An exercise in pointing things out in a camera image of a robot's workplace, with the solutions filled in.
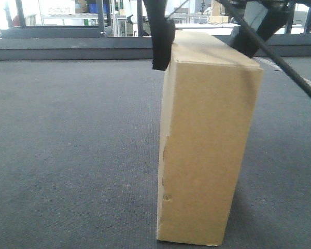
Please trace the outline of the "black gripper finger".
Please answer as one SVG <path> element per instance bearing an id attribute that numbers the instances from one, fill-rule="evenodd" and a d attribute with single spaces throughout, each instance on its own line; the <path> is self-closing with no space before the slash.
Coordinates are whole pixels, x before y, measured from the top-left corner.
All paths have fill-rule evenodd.
<path id="1" fill-rule="evenodd" d="M 292 13 L 288 5 L 288 1 L 248 1 L 243 19 L 261 39 L 267 41 L 288 22 Z M 241 26 L 233 28 L 228 45 L 250 58 L 259 50 Z"/>
<path id="2" fill-rule="evenodd" d="M 175 37 L 174 21 L 165 17 L 166 3 L 167 1 L 144 1 L 151 31 L 152 69 L 158 71 L 167 69 Z"/>

